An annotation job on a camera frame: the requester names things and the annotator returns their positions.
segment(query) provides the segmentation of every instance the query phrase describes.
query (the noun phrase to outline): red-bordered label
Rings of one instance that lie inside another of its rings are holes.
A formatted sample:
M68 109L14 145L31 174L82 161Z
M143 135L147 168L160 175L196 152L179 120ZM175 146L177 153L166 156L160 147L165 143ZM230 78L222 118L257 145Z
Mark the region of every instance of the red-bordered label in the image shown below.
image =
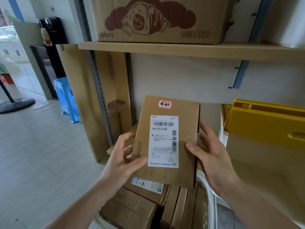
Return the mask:
M168 100L160 100L159 101L159 108L171 108L171 101Z

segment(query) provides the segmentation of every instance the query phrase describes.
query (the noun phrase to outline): wooden shelf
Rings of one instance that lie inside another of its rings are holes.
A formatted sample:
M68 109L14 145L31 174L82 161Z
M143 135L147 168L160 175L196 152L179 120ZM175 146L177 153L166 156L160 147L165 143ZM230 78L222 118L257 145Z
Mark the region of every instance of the wooden shelf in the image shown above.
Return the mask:
M177 55L218 59L241 59L304 63L305 49L270 44L221 43L219 45L158 44L127 42L81 42L79 49L130 52L157 55Z

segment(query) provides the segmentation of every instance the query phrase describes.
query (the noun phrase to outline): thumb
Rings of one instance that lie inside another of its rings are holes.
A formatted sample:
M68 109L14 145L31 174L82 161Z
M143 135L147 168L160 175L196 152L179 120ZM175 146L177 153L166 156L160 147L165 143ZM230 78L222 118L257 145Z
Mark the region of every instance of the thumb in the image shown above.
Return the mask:
M206 151L200 149L198 146L196 146L194 142L187 142L186 147L192 154L194 154L202 162L204 161L205 157L208 155Z
M144 156L139 157L127 164L128 170L131 171L131 173L133 173L137 169L140 169L146 162L147 162L147 157Z

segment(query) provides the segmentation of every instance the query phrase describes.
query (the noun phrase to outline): hand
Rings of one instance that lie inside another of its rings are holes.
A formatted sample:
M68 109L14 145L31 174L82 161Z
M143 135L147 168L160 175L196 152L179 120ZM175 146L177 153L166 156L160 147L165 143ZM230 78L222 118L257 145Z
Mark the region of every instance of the hand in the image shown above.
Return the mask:
M124 149L124 143L131 137L135 137L135 134L132 132L119 136L105 169L97 181L97 184L107 187L109 198L114 196L116 191L122 187L133 172L147 162L146 157L139 157L134 161L131 158L127 158L132 152L133 145Z
M222 196L223 192L230 185L239 182L240 179L235 173L231 159L225 146L221 143L212 129L200 122L200 128L204 131L200 133L200 140L205 146L205 151L196 146L193 142L186 144L187 149L199 158L199 163L205 173L206 179L212 190Z

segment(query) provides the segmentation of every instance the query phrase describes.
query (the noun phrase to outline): forearm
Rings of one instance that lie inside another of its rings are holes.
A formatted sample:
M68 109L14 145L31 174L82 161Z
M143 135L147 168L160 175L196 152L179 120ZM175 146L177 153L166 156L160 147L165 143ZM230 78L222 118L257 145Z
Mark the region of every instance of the forearm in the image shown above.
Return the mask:
M73 228L87 229L95 214L111 198L103 182L95 183L89 191L69 206L58 218L43 229Z
M244 182L237 180L222 193L246 228L298 228L261 196L254 193Z

